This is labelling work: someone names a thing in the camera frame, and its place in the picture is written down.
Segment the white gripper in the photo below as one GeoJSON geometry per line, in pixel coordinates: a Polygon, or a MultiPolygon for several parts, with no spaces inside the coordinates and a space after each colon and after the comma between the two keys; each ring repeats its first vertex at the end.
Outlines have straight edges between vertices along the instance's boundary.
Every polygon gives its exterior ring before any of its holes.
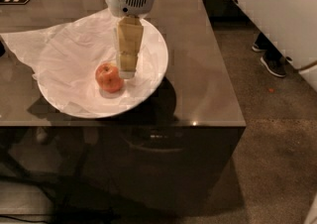
{"type": "Polygon", "coordinates": [[[123,17],[118,21],[115,29],[116,62],[119,76],[123,79],[131,79],[136,73],[144,33],[144,27],[139,18],[144,18],[151,12],[155,0],[105,1],[113,16],[123,17]]]}

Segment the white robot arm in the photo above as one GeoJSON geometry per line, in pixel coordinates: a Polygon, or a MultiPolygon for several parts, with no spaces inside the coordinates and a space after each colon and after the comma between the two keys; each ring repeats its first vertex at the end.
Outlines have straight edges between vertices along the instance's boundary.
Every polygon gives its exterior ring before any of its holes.
{"type": "Polygon", "coordinates": [[[156,0],[167,84],[119,164],[145,206],[127,224],[307,224],[316,218],[316,0],[156,0]]]}

